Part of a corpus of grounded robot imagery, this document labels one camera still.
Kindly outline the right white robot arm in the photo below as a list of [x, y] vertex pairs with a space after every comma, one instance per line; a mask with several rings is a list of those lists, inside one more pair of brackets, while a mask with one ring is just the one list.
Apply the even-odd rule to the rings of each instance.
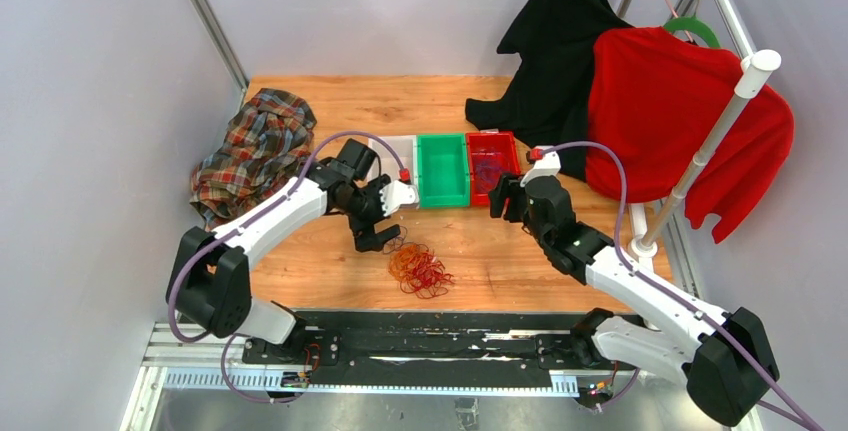
[[596, 308], [573, 327], [582, 366], [618, 361], [685, 387], [714, 421], [738, 425], [779, 378], [762, 320], [728, 312], [644, 270], [613, 239], [577, 220], [554, 176], [504, 173], [489, 193], [490, 215], [522, 224], [554, 269], [624, 303], [647, 321]]

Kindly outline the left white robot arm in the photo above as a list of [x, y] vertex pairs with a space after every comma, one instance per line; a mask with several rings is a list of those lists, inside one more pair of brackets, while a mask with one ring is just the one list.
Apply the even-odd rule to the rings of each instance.
[[400, 228], [382, 231], [378, 223], [418, 202], [410, 170], [398, 178], [366, 175], [378, 154], [359, 142], [361, 132], [344, 133], [335, 157], [309, 155], [299, 174], [245, 215], [211, 231], [189, 229], [178, 245], [165, 293], [173, 335], [193, 343], [213, 335], [242, 336], [268, 342], [283, 364], [298, 362], [306, 337], [289, 308], [253, 296], [251, 272], [276, 246], [306, 224], [338, 212], [347, 217], [358, 252], [380, 252]]

